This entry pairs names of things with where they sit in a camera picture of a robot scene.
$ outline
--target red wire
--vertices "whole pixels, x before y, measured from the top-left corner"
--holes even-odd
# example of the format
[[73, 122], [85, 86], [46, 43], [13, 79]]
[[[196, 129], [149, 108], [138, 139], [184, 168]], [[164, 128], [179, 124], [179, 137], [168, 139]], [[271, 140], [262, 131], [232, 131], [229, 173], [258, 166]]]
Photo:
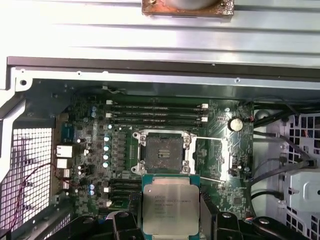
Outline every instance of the red wire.
[[32, 174], [34, 174], [37, 170], [39, 170], [40, 168], [43, 168], [47, 165], [51, 165], [54, 167], [54, 174], [53, 176], [56, 177], [57, 179], [59, 179], [60, 181], [63, 181], [67, 184], [69, 184], [70, 186], [72, 187], [76, 187], [76, 185], [74, 184], [71, 184], [70, 182], [68, 182], [67, 180], [64, 180], [64, 179], [61, 179], [60, 177], [58, 177], [56, 175], [56, 172], [57, 172], [57, 167], [56, 165], [54, 165], [53, 163], [49, 162], [49, 163], [46, 163], [46, 164], [43, 164], [43, 165], [40, 165], [38, 166], [36, 169], [34, 169], [28, 176], [26, 176], [26, 178], [23, 180], [23, 182], [21, 183], [20, 185], [20, 189], [19, 189], [19, 192], [18, 192], [18, 196], [17, 196], [17, 201], [16, 201], [16, 208], [15, 208], [15, 212], [14, 212], [14, 216], [13, 216], [13, 220], [11, 222], [11, 226], [10, 226], [10, 230], [12, 230], [17, 222], [17, 215], [18, 215], [18, 212], [19, 212], [19, 208], [20, 208], [20, 196], [21, 196], [21, 193], [22, 193], [22, 190], [24, 189], [24, 184], [25, 182], [28, 180], [28, 178], [30, 178], [32, 176]]

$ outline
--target cpu socket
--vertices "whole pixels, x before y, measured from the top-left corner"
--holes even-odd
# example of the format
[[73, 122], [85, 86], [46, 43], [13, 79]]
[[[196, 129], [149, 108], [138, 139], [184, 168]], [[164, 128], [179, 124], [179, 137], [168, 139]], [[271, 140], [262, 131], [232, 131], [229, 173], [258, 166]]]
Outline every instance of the cpu socket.
[[131, 168], [133, 173], [196, 173], [193, 153], [197, 135], [181, 130], [144, 129], [132, 136], [138, 140], [138, 163]]

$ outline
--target metal mesh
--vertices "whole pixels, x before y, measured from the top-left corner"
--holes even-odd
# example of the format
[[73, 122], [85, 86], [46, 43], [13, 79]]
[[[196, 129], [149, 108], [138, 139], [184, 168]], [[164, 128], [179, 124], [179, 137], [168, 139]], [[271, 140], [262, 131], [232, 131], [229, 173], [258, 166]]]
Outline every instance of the metal mesh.
[[55, 232], [62, 229], [65, 225], [67, 225], [70, 222], [71, 215], [70, 213], [57, 225], [54, 227], [54, 229], [43, 239], [46, 240], [48, 237], [50, 237]]
[[[289, 138], [314, 159], [320, 155], [320, 115], [301, 114], [290, 119]], [[300, 155], [292, 148], [288, 149], [288, 162], [295, 164]], [[287, 208], [286, 225], [304, 234], [311, 240], [320, 240], [320, 214]]]
[[24, 179], [33, 170], [51, 162], [52, 129], [14, 129], [11, 169], [2, 182], [0, 228], [17, 229], [49, 205], [51, 166], [32, 174], [23, 186], [19, 208], [17, 198]]

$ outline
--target screw hole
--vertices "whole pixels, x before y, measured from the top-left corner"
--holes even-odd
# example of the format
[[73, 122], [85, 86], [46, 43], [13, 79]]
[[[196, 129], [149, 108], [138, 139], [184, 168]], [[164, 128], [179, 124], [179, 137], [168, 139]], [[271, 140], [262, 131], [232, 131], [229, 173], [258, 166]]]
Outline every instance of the screw hole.
[[27, 81], [26, 81], [26, 80], [21, 80], [21, 81], [20, 81], [20, 85], [22, 85], [22, 86], [27, 85]]

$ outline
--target circuit board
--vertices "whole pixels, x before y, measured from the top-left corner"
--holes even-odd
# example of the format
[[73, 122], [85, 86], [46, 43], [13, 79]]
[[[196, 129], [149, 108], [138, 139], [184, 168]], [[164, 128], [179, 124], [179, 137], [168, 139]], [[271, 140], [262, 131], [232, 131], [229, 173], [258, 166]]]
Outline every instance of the circuit board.
[[237, 100], [124, 94], [77, 96], [68, 108], [74, 142], [75, 214], [126, 210], [145, 173], [198, 174], [221, 211], [246, 218], [253, 166], [253, 107]]

